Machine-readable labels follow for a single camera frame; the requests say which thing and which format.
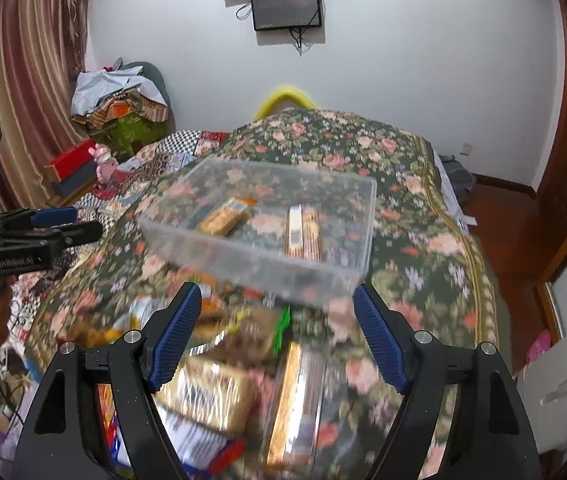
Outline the grey bag on floor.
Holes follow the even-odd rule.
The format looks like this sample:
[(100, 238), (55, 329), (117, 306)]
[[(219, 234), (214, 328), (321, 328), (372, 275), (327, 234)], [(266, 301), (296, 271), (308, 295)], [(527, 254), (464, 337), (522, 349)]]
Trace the grey bag on floor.
[(475, 185), (475, 175), (471, 174), (453, 155), (441, 157), (442, 165), (451, 187), (460, 205), (470, 200), (471, 191)]

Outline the clear plastic storage bin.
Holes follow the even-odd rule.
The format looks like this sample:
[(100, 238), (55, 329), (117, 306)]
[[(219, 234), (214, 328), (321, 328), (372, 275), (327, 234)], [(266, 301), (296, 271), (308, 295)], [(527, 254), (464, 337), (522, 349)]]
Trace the clear plastic storage bin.
[[(258, 203), (226, 236), (199, 232), (230, 196)], [(376, 181), (357, 174), (208, 157), (154, 195), (138, 223), (148, 245), (175, 266), (320, 308), (351, 297), (366, 278), (376, 196)], [(285, 216), (297, 205), (319, 213), (322, 262), (285, 255)]]

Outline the red box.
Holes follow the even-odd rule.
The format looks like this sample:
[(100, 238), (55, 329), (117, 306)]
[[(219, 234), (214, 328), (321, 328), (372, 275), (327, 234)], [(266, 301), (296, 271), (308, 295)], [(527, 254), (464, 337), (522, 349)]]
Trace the red box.
[(72, 176), (76, 170), (93, 159), (90, 151), (95, 145), (94, 140), (87, 139), (54, 158), (44, 167), (44, 175), (47, 180), (49, 182), (61, 182)]

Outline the green floral bedspread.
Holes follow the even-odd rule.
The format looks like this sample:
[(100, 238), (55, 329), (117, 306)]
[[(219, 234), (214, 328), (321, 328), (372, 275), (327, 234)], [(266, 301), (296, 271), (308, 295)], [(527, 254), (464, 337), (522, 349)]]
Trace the green floral bedspread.
[[(377, 181), (369, 278), (385, 303), (416, 330), (472, 348), (509, 330), (479, 242), (447, 209), (431, 144), (413, 133), (351, 113), (290, 108), (230, 133), (220, 155), (345, 171)], [(86, 328), (111, 327), (134, 300), (166, 299), (190, 272), (154, 255), (135, 222), (175, 170), (116, 201), (104, 238), (42, 300), (26, 340), (37, 373), (58, 342)], [(380, 450), (401, 399), (377, 370), (349, 298), (320, 309), (296, 307), (297, 338), (329, 353), (328, 411), (321, 419), (315, 479), (361, 479)]]

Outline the blue white cracker packet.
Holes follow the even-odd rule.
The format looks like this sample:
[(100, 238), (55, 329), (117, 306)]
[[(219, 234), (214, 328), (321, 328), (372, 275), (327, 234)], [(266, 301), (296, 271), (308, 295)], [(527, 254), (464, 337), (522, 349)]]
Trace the blue white cracker packet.
[[(158, 405), (157, 410), (173, 448), (188, 476), (194, 479), (212, 479), (244, 454), (247, 443), (232, 439), (198, 425)], [(107, 448), (114, 467), (123, 476), (135, 478), (125, 448), (118, 416), (108, 408), (102, 416), (106, 430)]]

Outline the long gold-edged cake packet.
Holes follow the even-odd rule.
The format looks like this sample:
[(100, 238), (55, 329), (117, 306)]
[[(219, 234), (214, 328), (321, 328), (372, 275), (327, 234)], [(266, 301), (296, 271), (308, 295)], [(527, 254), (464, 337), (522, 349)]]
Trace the long gold-edged cake packet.
[(260, 461), (274, 474), (305, 474), (337, 441), (339, 425), (323, 419), (330, 367), (318, 350), (291, 342), (275, 379)]

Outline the yellow curved tube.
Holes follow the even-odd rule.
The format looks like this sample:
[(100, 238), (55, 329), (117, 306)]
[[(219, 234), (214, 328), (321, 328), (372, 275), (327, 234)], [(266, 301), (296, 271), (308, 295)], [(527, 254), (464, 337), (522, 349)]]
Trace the yellow curved tube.
[(286, 108), (302, 108), (302, 110), (316, 110), (317, 105), (301, 90), (292, 86), (277, 87), (261, 104), (253, 117), (255, 122), (272, 116)]

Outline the striped red curtain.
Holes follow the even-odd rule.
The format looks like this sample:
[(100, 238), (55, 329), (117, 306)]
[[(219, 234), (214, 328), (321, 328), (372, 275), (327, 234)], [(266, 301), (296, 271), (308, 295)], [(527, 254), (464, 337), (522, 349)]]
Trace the striped red curtain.
[(87, 0), (0, 0), (0, 211), (44, 206), (45, 166), (85, 138), (71, 99), (86, 36)]

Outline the patchwork checkered quilt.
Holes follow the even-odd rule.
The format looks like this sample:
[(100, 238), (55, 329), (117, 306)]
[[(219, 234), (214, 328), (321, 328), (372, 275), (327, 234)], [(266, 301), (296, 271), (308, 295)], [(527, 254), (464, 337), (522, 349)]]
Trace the patchwork checkered quilt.
[[(141, 148), (120, 163), (118, 171), (104, 185), (94, 185), (73, 203), (78, 219), (97, 221), (108, 233), (127, 208), (142, 196), (151, 181), (182, 169), (196, 158), (215, 151), (228, 134), (221, 131), (180, 130)], [(97, 252), (96, 243), (66, 250), (55, 260), (52, 270), (18, 278), (12, 286), (9, 339), (15, 344), (26, 341), (41, 304), (66, 276), (74, 273)]]

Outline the clear gold cake packet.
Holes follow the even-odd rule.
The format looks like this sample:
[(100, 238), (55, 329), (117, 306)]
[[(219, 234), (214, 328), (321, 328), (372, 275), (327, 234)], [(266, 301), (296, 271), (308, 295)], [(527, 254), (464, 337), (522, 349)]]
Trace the clear gold cake packet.
[(307, 205), (292, 206), (285, 216), (285, 255), (314, 262), (323, 261), (323, 245), (316, 208)]

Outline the brown bread packet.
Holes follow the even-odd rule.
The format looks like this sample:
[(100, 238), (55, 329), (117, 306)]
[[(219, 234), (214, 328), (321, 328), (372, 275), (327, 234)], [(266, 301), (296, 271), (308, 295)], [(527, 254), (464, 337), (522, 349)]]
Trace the brown bread packet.
[(240, 306), (201, 314), (185, 356), (206, 356), (226, 363), (260, 365), (284, 348), (290, 309)]

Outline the pink plush toy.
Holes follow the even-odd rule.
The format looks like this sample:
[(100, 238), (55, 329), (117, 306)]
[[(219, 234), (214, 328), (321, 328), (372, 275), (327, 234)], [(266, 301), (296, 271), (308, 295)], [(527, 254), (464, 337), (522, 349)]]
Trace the pink plush toy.
[(93, 148), (88, 149), (96, 164), (96, 177), (99, 185), (106, 185), (118, 169), (119, 163), (112, 155), (106, 144), (96, 143)]

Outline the bread slice packet with barcode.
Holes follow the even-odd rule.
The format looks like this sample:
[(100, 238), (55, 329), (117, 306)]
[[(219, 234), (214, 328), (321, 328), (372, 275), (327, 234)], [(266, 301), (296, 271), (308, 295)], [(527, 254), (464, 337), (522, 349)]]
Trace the bread slice packet with barcode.
[(256, 389), (244, 370), (202, 356), (180, 362), (156, 400), (180, 416), (222, 434), (246, 429)]

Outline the pile of clothes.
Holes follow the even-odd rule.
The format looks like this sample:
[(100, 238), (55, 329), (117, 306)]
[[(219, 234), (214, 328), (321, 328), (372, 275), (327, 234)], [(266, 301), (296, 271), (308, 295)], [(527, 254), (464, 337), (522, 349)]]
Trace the pile of clothes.
[(163, 75), (149, 62), (79, 73), (70, 115), (120, 160), (162, 140), (173, 120)]

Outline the small wall monitor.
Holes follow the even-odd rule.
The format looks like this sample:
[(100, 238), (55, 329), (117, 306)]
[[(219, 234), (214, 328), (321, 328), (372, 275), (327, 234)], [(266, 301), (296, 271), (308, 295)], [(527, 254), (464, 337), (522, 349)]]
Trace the small wall monitor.
[(256, 32), (318, 28), (323, 24), (321, 0), (251, 0)]

